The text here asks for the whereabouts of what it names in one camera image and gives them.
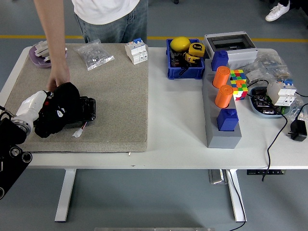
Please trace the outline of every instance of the person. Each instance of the person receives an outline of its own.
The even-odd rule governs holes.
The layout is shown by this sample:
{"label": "person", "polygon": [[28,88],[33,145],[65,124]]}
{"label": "person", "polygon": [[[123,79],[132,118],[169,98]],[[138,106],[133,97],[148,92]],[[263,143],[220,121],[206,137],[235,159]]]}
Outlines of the person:
{"label": "person", "polygon": [[274,6],[270,13],[265,17],[268,22],[275,21],[280,18],[283,14],[287,13],[290,9],[289,0],[280,0],[277,6]]}
{"label": "person", "polygon": [[[147,41],[148,0],[72,0],[84,41],[128,43]],[[47,90],[70,81],[65,58],[63,0],[34,0],[51,57]]]}

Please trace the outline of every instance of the white table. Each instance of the white table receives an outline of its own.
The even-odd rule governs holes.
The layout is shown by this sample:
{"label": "white table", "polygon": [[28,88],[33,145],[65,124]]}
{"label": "white table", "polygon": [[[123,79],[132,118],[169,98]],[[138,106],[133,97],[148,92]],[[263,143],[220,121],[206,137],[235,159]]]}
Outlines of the white table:
{"label": "white table", "polygon": [[[25,48],[0,93],[4,105],[23,67]],[[76,169],[229,169],[240,193],[237,169],[266,169],[267,148],[285,123],[256,115],[248,99],[236,101],[242,138],[235,149],[206,146],[202,80],[167,78],[165,48],[149,48],[148,148],[144,153],[33,153],[29,168],[64,168],[56,221],[65,221]],[[272,169],[307,169],[308,141],[287,136],[290,123],[270,149]],[[229,184],[236,221],[244,221]]]}

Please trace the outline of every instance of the gray block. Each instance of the gray block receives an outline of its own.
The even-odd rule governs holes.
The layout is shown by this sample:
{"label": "gray block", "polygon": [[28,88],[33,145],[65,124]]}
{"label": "gray block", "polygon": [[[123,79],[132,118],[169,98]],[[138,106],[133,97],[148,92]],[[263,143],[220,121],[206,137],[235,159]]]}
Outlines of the gray block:
{"label": "gray block", "polygon": [[[205,115],[205,131],[208,148],[235,148],[240,141],[242,134],[239,123],[234,131],[219,131],[217,125],[217,117],[221,108],[215,105],[215,99],[218,89],[212,84],[215,76],[211,68],[211,61],[205,60],[205,74],[203,76],[202,96]],[[232,97],[227,107],[236,109],[234,98]]]}

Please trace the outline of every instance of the black power adapter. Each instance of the black power adapter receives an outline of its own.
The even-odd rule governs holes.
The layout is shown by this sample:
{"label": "black power adapter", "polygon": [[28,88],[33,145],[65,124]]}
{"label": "black power adapter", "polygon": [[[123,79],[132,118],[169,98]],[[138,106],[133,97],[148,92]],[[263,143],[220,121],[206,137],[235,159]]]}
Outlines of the black power adapter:
{"label": "black power adapter", "polygon": [[303,141],[307,137],[306,124],[304,120],[295,119],[291,123],[291,132],[288,134],[291,135],[291,139],[294,141]]}

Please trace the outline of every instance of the clear plastic bag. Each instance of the clear plastic bag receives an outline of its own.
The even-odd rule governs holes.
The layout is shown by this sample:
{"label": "clear plastic bag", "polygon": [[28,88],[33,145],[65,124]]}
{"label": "clear plastic bag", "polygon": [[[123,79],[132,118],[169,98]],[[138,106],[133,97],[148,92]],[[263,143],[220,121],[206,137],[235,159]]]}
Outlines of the clear plastic bag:
{"label": "clear plastic bag", "polygon": [[102,47],[99,39],[86,43],[79,48],[75,48],[74,50],[85,61],[88,71],[115,59],[113,55],[110,55]]}
{"label": "clear plastic bag", "polygon": [[[293,79],[283,59],[276,54],[264,53],[258,55],[252,64],[248,64],[242,67],[242,69],[247,77],[247,85],[250,86],[248,91],[258,86],[266,87],[267,83],[264,80],[272,83],[275,81]],[[304,105],[302,98],[299,95],[295,96],[295,100],[290,105],[290,112],[285,114],[285,116],[292,121],[296,118],[301,107]],[[298,119],[308,122],[308,112],[305,108],[301,111]]]}

